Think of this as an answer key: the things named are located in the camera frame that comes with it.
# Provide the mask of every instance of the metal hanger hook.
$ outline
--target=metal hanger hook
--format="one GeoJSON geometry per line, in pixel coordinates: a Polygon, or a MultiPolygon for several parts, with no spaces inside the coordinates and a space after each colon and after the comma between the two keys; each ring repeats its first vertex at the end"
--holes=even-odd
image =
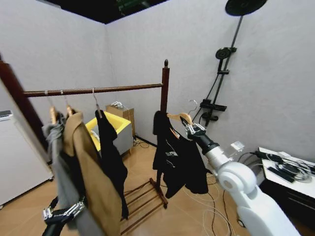
{"type": "Polygon", "coordinates": [[[47,97],[48,102],[50,103],[50,106],[54,106],[53,101],[51,100],[51,98],[48,96],[48,90],[45,90],[45,95],[47,97]]]}
{"type": "Polygon", "coordinates": [[[95,93],[94,93],[94,88],[92,88],[92,94],[93,94],[93,97],[95,99],[96,104],[98,105],[98,101],[97,101],[97,98],[96,98],[95,93]]]}
{"type": "Polygon", "coordinates": [[[69,105],[67,96],[63,94],[63,90],[60,90],[60,94],[63,95],[66,105],[69,105]]]}
{"type": "Polygon", "coordinates": [[[198,103],[196,102],[196,100],[191,99],[191,100],[189,100],[189,102],[194,102],[194,103],[196,104],[196,107],[195,107],[195,109],[190,110],[190,111],[188,112],[188,115],[189,115],[190,112],[193,112],[193,111],[197,110],[197,108],[198,108],[198,103]]]}

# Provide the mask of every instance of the black shirt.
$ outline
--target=black shirt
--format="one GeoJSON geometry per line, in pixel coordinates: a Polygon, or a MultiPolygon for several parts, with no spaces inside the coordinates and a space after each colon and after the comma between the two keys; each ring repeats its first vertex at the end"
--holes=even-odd
{"type": "Polygon", "coordinates": [[[176,132],[166,113],[160,111],[154,116],[153,134],[157,135],[153,169],[164,173],[165,196],[171,198],[183,186],[192,193],[208,193],[207,172],[196,142],[176,132]]]}
{"type": "Polygon", "coordinates": [[[98,111],[95,116],[98,124],[100,152],[101,152],[101,168],[103,172],[110,178],[115,189],[122,199],[122,217],[128,219],[129,211],[124,197],[124,182],[127,178],[128,170],[124,166],[122,157],[119,155],[113,141],[117,138],[114,127],[109,123],[106,115],[101,110],[102,118],[99,117],[98,111]]]}

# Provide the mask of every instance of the wooden post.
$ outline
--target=wooden post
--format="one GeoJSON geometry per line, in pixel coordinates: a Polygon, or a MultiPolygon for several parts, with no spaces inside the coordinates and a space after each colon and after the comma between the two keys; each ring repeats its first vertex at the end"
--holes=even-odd
{"type": "Polygon", "coordinates": [[[21,86],[20,82],[14,75],[14,72],[11,69],[10,65],[7,63],[4,63],[1,60],[1,55],[0,55],[0,78],[4,86],[6,87],[10,95],[12,96],[13,100],[15,101],[16,105],[22,112],[24,118],[31,126],[31,129],[34,131],[36,137],[38,138],[38,140],[40,141],[44,149],[47,150],[48,145],[41,130],[43,123],[38,117],[29,99],[24,96],[23,87],[21,86]]]}
{"type": "MultiPolygon", "coordinates": [[[[169,81],[169,68],[168,68],[168,60],[166,59],[164,61],[164,68],[162,69],[163,87],[161,89],[161,112],[165,112],[165,113],[167,110],[168,81],[169,81]]],[[[155,188],[158,193],[162,193],[162,190],[160,188],[161,176],[162,176],[162,171],[157,170],[157,182],[155,183],[155,188]]]]}
{"type": "Polygon", "coordinates": [[[168,81],[169,81],[169,68],[168,60],[164,62],[164,68],[162,69],[162,90],[161,90],[161,112],[167,110],[167,96],[168,96],[168,81]]]}

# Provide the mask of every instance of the white desk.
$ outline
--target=white desk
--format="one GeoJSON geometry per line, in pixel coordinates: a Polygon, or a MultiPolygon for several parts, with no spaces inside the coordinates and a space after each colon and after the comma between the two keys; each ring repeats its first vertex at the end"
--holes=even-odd
{"type": "MultiPolygon", "coordinates": [[[[271,151],[271,150],[268,150],[268,149],[265,149],[262,147],[259,148],[259,151],[279,156],[279,154],[277,152],[271,151]]],[[[303,162],[310,164],[310,165],[314,165],[313,162],[301,160],[301,159],[298,159],[295,157],[286,157],[286,158],[290,159],[292,161],[298,160],[298,161],[303,161],[303,162]]],[[[278,175],[267,170],[268,167],[275,168],[275,163],[273,161],[262,159],[262,164],[263,164],[263,169],[265,172],[266,179],[268,179],[272,182],[278,183],[284,187],[295,190],[299,193],[305,194],[305,195],[315,199],[315,177],[314,176],[312,176],[312,181],[309,183],[303,183],[303,182],[299,182],[299,181],[294,181],[293,183],[289,183],[289,182],[283,180],[282,178],[280,178],[278,175]]]]}

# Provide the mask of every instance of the electronic device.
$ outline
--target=electronic device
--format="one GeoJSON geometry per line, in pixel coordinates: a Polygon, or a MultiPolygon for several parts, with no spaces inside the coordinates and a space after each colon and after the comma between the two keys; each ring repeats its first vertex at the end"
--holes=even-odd
{"type": "Polygon", "coordinates": [[[296,166],[287,164],[287,163],[277,164],[276,167],[279,171],[286,173],[287,175],[291,177],[295,177],[300,173],[299,168],[297,168],[296,166]]]}
{"type": "Polygon", "coordinates": [[[274,161],[277,163],[283,163],[283,159],[277,155],[264,153],[264,152],[260,152],[260,151],[256,151],[255,155],[261,159],[270,160],[270,161],[274,161]]]}
{"type": "Polygon", "coordinates": [[[268,167],[267,170],[278,175],[280,178],[284,179],[285,181],[288,181],[290,183],[294,182],[294,179],[290,175],[286,174],[285,172],[279,171],[273,167],[268,167]]]}

